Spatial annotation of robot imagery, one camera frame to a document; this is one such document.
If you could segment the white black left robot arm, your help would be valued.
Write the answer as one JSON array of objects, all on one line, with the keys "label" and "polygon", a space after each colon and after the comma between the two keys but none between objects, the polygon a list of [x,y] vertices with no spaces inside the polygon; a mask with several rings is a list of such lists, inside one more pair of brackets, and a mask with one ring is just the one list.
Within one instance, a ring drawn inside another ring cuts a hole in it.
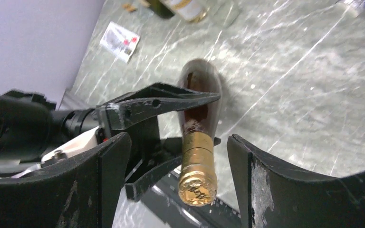
[{"label": "white black left robot arm", "polygon": [[139,201],[162,177],[181,164],[182,139],[161,139],[158,116],[210,108],[221,92],[155,83],[96,107],[56,110],[41,94],[11,90],[0,96],[0,159],[58,161],[84,152],[119,133],[132,141],[126,165],[128,199]]}]

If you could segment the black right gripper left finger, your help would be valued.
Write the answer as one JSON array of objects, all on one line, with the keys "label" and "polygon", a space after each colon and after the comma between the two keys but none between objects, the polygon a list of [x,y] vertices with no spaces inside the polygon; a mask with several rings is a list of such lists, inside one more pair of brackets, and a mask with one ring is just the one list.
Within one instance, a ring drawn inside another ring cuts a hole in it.
[{"label": "black right gripper left finger", "polygon": [[0,179],[0,228],[110,228],[130,152],[120,133],[27,177]]}]

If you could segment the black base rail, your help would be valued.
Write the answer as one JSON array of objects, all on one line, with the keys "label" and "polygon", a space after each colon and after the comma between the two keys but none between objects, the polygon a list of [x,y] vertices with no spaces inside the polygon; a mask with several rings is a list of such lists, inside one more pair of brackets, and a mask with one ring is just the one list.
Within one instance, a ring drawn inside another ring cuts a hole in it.
[{"label": "black base rail", "polygon": [[240,213],[223,200],[203,207],[184,204],[178,196],[178,173],[170,172],[154,185],[141,202],[172,228],[240,228]]}]

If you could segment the blue labelled clear bottle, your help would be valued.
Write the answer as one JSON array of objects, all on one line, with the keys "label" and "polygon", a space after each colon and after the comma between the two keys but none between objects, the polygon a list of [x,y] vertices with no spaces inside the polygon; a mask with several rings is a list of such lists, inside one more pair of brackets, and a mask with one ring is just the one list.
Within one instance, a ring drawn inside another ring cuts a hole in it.
[{"label": "blue labelled clear bottle", "polygon": [[337,0],[335,7],[355,18],[365,11],[365,0]]}]

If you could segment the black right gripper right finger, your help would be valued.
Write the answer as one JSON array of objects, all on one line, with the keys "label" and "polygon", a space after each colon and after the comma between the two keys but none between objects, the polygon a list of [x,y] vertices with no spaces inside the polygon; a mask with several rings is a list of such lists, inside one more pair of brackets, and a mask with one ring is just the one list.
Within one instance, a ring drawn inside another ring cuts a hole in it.
[{"label": "black right gripper right finger", "polygon": [[227,151],[244,228],[365,228],[365,171],[337,178],[282,160],[237,134]]}]

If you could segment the clear plastic packet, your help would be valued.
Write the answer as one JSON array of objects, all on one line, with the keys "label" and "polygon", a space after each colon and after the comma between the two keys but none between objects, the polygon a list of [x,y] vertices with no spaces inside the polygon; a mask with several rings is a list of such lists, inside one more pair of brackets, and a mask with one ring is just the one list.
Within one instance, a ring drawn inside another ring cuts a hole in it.
[{"label": "clear plastic packet", "polygon": [[139,40],[139,35],[111,21],[99,44],[116,58],[128,63]]}]

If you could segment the dark green wine bottle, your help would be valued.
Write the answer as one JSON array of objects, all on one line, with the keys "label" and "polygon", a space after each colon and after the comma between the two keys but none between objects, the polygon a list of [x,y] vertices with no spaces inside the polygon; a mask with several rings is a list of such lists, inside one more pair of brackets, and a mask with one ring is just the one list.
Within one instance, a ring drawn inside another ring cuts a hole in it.
[{"label": "dark green wine bottle", "polygon": [[168,9],[160,0],[145,0],[148,3],[148,8],[162,19],[170,19],[174,13]]}]

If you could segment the dark bottle gold foil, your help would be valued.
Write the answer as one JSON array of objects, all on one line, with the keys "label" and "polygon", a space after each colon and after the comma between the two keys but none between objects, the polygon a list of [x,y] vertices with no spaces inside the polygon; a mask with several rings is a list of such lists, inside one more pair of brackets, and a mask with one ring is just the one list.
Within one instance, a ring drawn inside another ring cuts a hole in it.
[{"label": "dark bottle gold foil", "polygon": [[[209,61],[193,59],[182,68],[178,86],[197,92],[222,94],[219,72]],[[214,137],[221,100],[178,112],[182,131],[182,165],[178,192],[187,205],[211,204],[217,193]]]}]

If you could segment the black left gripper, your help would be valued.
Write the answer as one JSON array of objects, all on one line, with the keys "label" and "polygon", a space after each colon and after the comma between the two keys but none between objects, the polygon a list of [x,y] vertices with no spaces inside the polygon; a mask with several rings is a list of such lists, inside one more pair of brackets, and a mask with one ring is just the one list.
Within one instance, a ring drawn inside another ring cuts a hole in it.
[{"label": "black left gripper", "polygon": [[132,141],[125,172],[129,200],[139,201],[160,179],[182,163],[181,137],[160,138],[158,115],[210,104],[220,93],[154,83],[97,107],[105,136],[127,133]]}]

